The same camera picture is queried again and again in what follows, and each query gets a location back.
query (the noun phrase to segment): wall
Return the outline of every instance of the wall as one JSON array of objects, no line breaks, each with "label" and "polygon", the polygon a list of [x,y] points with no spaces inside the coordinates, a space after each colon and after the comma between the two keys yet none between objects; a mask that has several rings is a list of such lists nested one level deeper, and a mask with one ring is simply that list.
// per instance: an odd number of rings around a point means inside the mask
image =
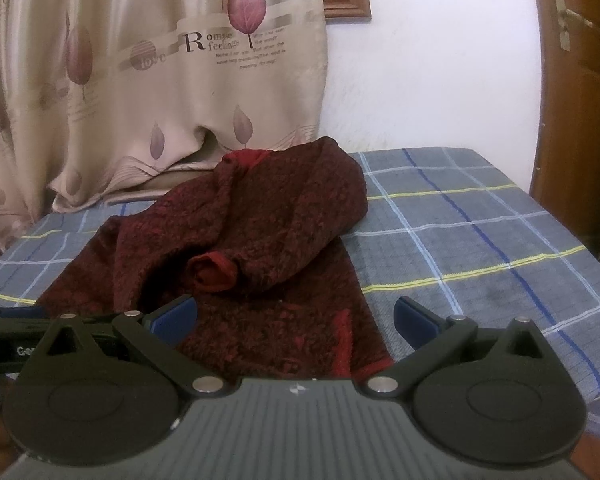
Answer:
[{"label": "wall", "polygon": [[536,0],[371,0],[329,23],[320,132],[347,151],[472,148],[528,190],[541,55]]}]

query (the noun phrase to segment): bed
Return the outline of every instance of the bed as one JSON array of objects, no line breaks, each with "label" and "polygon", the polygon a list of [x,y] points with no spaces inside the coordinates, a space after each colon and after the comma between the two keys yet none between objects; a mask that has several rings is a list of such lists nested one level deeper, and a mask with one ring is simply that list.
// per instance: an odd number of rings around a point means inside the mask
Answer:
[{"label": "bed", "polygon": [[[342,238],[392,357],[411,352],[393,326],[399,296],[482,326],[528,316],[589,403],[588,429],[600,437],[600,264],[592,254],[471,150],[352,156],[365,173],[369,210]],[[108,217],[150,205],[43,218],[0,258],[0,306],[34,304]]]}]

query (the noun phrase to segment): curtain fold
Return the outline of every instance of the curtain fold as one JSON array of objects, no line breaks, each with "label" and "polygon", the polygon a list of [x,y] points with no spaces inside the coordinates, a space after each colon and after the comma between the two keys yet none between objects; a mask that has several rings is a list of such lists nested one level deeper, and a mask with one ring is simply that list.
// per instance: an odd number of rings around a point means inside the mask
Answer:
[{"label": "curtain fold", "polygon": [[322,0],[0,0],[0,248],[45,189],[69,212],[313,140],[325,78]]}]

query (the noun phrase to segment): brown door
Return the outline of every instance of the brown door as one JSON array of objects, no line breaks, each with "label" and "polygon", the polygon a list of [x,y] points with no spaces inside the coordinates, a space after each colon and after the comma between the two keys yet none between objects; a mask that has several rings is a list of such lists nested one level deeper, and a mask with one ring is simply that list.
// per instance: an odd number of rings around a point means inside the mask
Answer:
[{"label": "brown door", "polygon": [[542,119],[531,195],[600,250],[600,0],[538,0]]}]

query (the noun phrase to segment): gray plastic base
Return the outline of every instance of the gray plastic base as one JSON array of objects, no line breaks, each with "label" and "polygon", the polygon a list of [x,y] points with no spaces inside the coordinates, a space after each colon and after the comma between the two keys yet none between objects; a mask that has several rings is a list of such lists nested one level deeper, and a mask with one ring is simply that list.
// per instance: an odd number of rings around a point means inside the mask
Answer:
[{"label": "gray plastic base", "polygon": [[423,438],[403,408],[350,381],[244,380],[197,400],[153,449],[95,468],[23,458],[4,480],[586,480],[567,461],[504,471],[467,464]]}]

